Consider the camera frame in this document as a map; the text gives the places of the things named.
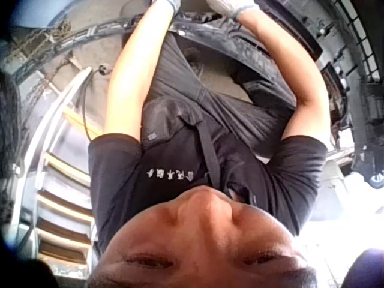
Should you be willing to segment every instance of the man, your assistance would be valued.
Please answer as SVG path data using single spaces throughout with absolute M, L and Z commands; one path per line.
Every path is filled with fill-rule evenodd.
M 116 63 L 104 135 L 89 147 L 103 253 L 90 287 L 312 284 L 294 236 L 326 161 L 325 83 L 304 48 L 252 0 L 208 4 L 264 44 L 296 95 L 295 112 L 283 133 L 272 129 L 281 141 L 270 162 L 256 159 L 254 148 L 272 137 L 263 121 L 273 127 L 275 119 L 203 87 L 166 35 L 180 1 L 155 1 Z

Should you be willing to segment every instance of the electrical cable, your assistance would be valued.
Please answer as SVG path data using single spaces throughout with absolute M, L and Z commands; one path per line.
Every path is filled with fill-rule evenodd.
M 88 85 L 90 84 L 91 80 L 94 78 L 94 76 L 97 74 L 97 73 L 100 73 L 100 75 L 102 76 L 106 76 L 106 75 L 109 75 L 112 73 L 112 69 L 111 68 L 107 68 L 104 64 L 100 65 L 98 67 L 97 70 L 93 71 L 92 74 L 85 80 L 84 84 L 82 85 L 81 87 L 81 90 L 80 90 L 80 99 L 83 100 L 83 105 L 82 105 L 82 114 L 83 114 L 83 123 L 84 123 L 84 130 L 85 130 L 85 134 L 88 138 L 88 140 L 91 142 L 92 139 L 89 135 L 89 132 L 88 132 L 88 128 L 86 126 L 86 117 L 85 117 L 85 99 L 86 99 L 86 90 L 88 88 Z

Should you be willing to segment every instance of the blurry dark object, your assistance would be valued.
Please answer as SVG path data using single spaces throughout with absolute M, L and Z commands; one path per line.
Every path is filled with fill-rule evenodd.
M 384 250 L 363 252 L 349 269 L 341 288 L 384 287 Z
M 53 28 L 81 0 L 21 0 L 15 7 L 10 25 L 29 28 Z
M 13 78 L 0 71 L 0 179 L 8 179 L 17 162 L 20 140 L 20 95 Z

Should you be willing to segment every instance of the work glove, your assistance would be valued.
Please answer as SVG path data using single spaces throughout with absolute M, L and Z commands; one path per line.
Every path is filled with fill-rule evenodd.
M 260 7 L 254 0 L 207 0 L 208 5 L 217 13 L 236 20 L 240 12 L 248 8 Z
M 173 10 L 175 11 L 173 15 L 175 15 L 179 11 L 181 0 L 159 0 L 159 1 L 168 1 L 172 5 Z

